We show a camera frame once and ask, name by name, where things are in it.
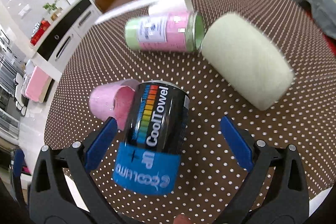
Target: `drawer handle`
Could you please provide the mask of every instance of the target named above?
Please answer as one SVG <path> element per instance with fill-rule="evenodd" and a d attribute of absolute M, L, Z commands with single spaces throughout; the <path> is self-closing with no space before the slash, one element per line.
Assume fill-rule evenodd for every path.
<path fill-rule="evenodd" d="M 85 15 L 85 17 L 83 17 L 83 19 L 78 23 L 78 26 L 81 27 L 81 26 L 84 24 L 84 22 L 91 16 L 91 14 L 92 14 L 92 12 L 89 11 L 89 12 Z"/>
<path fill-rule="evenodd" d="M 61 54 L 63 53 L 63 51 L 64 51 L 64 49 L 66 48 L 66 46 L 69 44 L 69 42 L 71 41 L 71 38 L 73 38 L 73 34 L 71 35 L 71 36 L 69 36 L 68 38 L 67 38 L 67 40 L 65 40 L 65 42 L 64 42 L 64 44 L 62 45 L 62 47 L 61 47 L 61 49 L 58 51 L 58 53 L 56 54 L 56 59 L 55 59 L 55 61 L 57 60 L 57 59 L 59 59 L 60 58 L 60 56 L 61 56 Z"/>

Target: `drawer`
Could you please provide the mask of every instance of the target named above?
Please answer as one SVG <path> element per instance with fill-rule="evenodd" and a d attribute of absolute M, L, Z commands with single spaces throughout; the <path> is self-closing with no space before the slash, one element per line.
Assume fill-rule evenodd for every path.
<path fill-rule="evenodd" d="M 44 59 L 48 60 L 60 41 L 66 35 L 67 31 L 91 5 L 92 4 L 89 0 L 81 0 L 58 22 L 58 24 L 54 27 L 54 29 L 38 48 L 37 52 Z"/>
<path fill-rule="evenodd" d="M 91 5 L 74 23 L 73 28 L 83 38 L 99 17 L 97 10 Z"/>
<path fill-rule="evenodd" d="M 65 34 L 61 39 L 56 49 L 53 51 L 48 62 L 52 64 L 57 70 L 63 72 L 65 66 L 75 52 L 77 46 L 81 42 L 81 38 L 73 28 Z"/>

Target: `brown tablecloth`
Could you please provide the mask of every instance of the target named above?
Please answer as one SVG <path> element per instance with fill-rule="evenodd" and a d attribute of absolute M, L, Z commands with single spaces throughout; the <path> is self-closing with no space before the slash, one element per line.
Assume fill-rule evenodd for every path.
<path fill-rule="evenodd" d="M 272 146 L 292 143 L 302 156 L 310 197 L 335 180 L 336 61 L 322 32 L 292 0 L 192 0 L 206 29 L 221 15 L 238 12 L 282 50 L 296 80 L 267 111 L 254 108 L 240 96 L 201 54 L 133 52 L 124 40 L 137 9 L 93 26 L 67 64 L 55 93 L 45 129 L 53 149 L 83 140 L 101 126 L 88 108 L 90 92 L 98 85 L 135 78 L 162 79 L 189 93 L 188 128 L 179 177 L 165 196 L 143 196 L 125 190 L 111 179 L 123 134 L 111 144 L 92 178 L 111 206 L 145 222 L 171 223 L 179 213 L 193 223 L 211 223 L 225 209 L 246 176 L 237 165 L 219 128 L 224 114 Z M 255 206 L 263 202 L 272 178 L 270 169 Z"/>

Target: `cooltowel can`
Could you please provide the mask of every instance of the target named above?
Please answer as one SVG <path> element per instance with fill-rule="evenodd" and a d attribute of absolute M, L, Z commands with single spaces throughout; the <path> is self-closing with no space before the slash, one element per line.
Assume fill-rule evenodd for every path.
<path fill-rule="evenodd" d="M 189 97 L 163 81 L 141 83 L 135 92 L 113 179 L 145 195 L 170 193 L 180 164 Z"/>
<path fill-rule="evenodd" d="M 204 34 L 203 19 L 197 12 L 132 18 L 125 25 L 125 40 L 131 50 L 195 52 Z"/>

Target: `black drawer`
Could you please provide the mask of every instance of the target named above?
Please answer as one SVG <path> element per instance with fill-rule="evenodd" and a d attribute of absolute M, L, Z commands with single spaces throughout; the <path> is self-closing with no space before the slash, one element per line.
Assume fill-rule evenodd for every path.
<path fill-rule="evenodd" d="M 82 0 L 72 8 L 68 14 L 58 22 L 57 26 L 46 37 L 42 45 L 38 48 L 39 53 L 45 60 L 49 60 L 58 43 L 64 37 L 66 32 L 71 28 L 75 21 L 84 13 L 91 5 L 90 0 Z"/>

